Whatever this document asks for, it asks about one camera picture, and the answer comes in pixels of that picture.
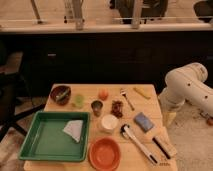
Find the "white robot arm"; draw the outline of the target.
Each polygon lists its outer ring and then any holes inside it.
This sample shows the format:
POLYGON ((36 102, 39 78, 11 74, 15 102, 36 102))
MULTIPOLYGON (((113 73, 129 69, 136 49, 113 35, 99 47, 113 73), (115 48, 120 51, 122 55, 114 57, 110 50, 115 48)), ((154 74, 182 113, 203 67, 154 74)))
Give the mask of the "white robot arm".
POLYGON ((198 62, 169 71, 165 76, 166 87, 158 96, 162 114, 168 117, 188 100, 213 116, 213 88, 205 84, 207 77, 206 67, 198 62))

